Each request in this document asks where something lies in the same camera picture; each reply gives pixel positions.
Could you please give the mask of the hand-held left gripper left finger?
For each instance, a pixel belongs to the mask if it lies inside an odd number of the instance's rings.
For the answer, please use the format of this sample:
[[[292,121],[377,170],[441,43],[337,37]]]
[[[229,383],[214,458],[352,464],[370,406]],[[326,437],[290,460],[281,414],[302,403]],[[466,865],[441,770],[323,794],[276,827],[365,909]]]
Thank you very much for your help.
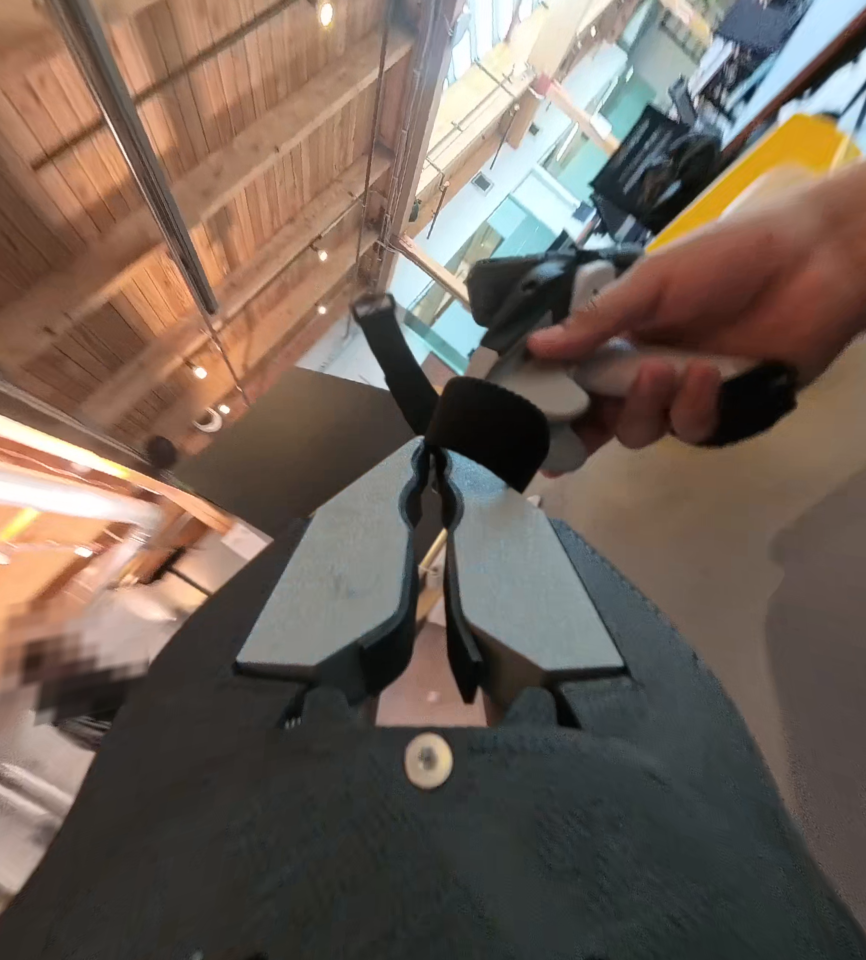
[[[314,513],[236,656],[241,673],[346,698],[374,697],[403,673],[428,475],[413,438]]]

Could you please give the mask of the metal ceiling rail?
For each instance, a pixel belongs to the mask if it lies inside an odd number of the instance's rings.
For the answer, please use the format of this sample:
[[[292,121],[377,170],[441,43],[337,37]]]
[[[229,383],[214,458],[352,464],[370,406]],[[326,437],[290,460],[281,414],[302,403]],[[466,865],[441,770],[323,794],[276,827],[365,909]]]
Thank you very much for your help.
[[[210,329],[211,319],[219,313],[219,302],[96,11],[86,1],[48,1],[45,6]]]

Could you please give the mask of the yellow plastic bin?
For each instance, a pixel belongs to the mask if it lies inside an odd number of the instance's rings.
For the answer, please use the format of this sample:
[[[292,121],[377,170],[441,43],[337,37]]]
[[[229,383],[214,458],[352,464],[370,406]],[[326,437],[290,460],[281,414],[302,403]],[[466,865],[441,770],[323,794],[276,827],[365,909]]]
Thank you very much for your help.
[[[724,173],[655,236],[646,253],[652,255],[724,217],[762,207],[862,156],[855,140],[831,117],[795,114],[728,164]]]

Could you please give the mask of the person's right hand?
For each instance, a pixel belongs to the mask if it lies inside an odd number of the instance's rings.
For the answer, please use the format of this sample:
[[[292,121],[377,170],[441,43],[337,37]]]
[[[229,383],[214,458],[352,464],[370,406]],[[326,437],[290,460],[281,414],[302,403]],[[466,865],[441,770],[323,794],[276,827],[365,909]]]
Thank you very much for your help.
[[[866,159],[663,247],[528,344],[577,364],[620,337],[780,362],[807,386],[864,334]]]

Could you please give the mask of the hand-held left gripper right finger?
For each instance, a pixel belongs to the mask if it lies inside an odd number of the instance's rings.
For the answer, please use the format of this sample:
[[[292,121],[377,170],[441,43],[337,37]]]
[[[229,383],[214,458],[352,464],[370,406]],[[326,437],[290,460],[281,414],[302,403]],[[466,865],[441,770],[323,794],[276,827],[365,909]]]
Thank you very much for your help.
[[[462,455],[439,454],[447,654],[464,702],[621,676],[626,663],[550,520]]]

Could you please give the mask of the black book stand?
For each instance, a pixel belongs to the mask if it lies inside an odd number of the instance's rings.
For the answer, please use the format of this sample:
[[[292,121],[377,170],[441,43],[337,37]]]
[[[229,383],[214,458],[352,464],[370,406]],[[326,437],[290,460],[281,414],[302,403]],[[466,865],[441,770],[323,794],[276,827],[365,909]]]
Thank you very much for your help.
[[[294,367],[175,477],[273,538],[413,438],[386,389]]]

